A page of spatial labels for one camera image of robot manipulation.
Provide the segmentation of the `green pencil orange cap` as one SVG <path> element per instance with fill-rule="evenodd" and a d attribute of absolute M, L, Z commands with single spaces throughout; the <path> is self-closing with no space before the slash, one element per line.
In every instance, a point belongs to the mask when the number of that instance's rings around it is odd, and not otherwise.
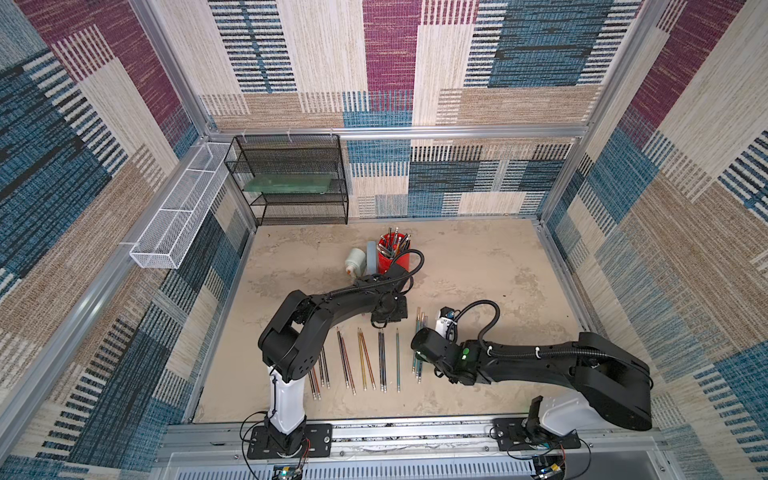
<path fill-rule="evenodd" d="M 415 334 L 419 332 L 421 329 L 421 320 L 422 320 L 422 312 L 421 307 L 417 307 L 416 309 L 416 316 L 415 316 L 415 329 L 414 329 L 414 337 Z M 413 360 L 412 360 L 412 372 L 417 377 L 418 376 L 418 368 L 419 368 L 419 359 L 417 354 L 415 353 L 415 350 L 413 350 Z"/>
<path fill-rule="evenodd" d="M 425 314 L 423 312 L 420 312 L 417 317 L 417 328 L 416 332 L 419 332 L 421 329 L 424 328 L 425 325 Z M 419 354 L 415 355 L 415 377 L 418 383 L 422 382 L 422 369 L 423 369 L 423 361 L 420 359 Z"/>

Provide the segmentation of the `red pencil purple cap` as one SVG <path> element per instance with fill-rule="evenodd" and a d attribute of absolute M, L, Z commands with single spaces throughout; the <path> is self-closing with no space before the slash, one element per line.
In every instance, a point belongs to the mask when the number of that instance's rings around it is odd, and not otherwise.
<path fill-rule="evenodd" d="M 371 388 L 372 389 L 376 389 L 377 385 L 376 385 L 376 381 L 375 381 L 375 378 L 374 378 L 372 363 L 371 363 L 371 360 L 370 360 L 370 355 L 369 355 L 369 352 L 368 352 L 367 343 L 366 343 L 363 331 L 362 331 L 362 336 L 363 336 L 363 348 L 364 348 L 366 368 L 367 368 L 367 370 L 366 370 L 367 371 L 367 379 L 370 381 Z"/>

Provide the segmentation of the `black striped pencil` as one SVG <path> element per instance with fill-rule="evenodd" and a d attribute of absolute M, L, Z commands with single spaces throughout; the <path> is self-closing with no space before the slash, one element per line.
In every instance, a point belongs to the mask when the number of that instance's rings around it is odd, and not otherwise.
<path fill-rule="evenodd" d="M 324 368 L 324 353 L 323 349 L 321 349 L 318 359 L 318 376 L 320 380 L 320 385 L 325 388 L 326 387 L 326 374 L 325 374 L 325 368 Z"/>
<path fill-rule="evenodd" d="M 310 388 L 311 388 L 311 392 L 312 392 L 312 397 L 313 397 L 314 400 L 318 400 L 319 399 L 319 397 L 318 397 L 319 391 L 318 391 L 317 379 L 316 379 L 316 375 L 314 373 L 314 370 L 309 372 L 309 381 L 310 381 Z"/>

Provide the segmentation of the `red striped pencil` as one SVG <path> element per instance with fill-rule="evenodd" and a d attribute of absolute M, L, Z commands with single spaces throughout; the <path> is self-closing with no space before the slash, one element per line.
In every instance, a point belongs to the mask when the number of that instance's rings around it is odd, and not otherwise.
<path fill-rule="evenodd" d="M 316 400 L 321 399 L 320 380 L 315 367 L 311 368 L 310 377 L 312 381 L 313 396 Z"/>

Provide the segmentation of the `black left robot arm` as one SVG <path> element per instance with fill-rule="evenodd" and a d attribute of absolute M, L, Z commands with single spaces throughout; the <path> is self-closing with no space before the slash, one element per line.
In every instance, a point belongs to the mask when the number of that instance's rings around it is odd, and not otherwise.
<path fill-rule="evenodd" d="M 296 453 L 305 440 L 304 379 L 320 359 L 329 331 L 362 314 L 379 329 L 405 319 L 413 276 L 395 264 L 328 293 L 294 290 L 286 296 L 258 340 L 270 386 L 265 425 L 283 454 Z"/>

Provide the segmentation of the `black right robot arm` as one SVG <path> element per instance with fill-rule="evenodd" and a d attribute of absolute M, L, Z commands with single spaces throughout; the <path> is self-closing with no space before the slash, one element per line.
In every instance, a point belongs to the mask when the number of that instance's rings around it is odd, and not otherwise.
<path fill-rule="evenodd" d="M 648 365 L 596 333 L 582 332 L 576 341 L 555 345 L 513 346 L 456 344 L 423 328 L 411 349 L 453 384 L 525 381 L 567 387 L 612 425 L 634 431 L 652 427 Z"/>

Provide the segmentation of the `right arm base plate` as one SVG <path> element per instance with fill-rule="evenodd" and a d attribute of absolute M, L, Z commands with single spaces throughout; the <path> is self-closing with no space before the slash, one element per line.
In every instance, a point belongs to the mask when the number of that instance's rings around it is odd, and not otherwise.
<path fill-rule="evenodd" d="M 551 433 L 524 417 L 502 417 L 492 420 L 489 436 L 497 442 L 500 451 L 547 452 L 577 450 L 582 446 L 578 435 L 572 431 L 564 436 Z"/>

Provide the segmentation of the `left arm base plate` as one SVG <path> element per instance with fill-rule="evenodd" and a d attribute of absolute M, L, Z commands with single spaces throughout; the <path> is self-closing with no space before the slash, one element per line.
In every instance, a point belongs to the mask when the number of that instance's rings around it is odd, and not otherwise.
<path fill-rule="evenodd" d="M 293 432 L 279 432 L 270 422 L 257 425 L 250 433 L 246 446 L 248 460 L 299 458 L 327 458 L 331 453 L 333 426 L 330 423 L 300 424 Z"/>

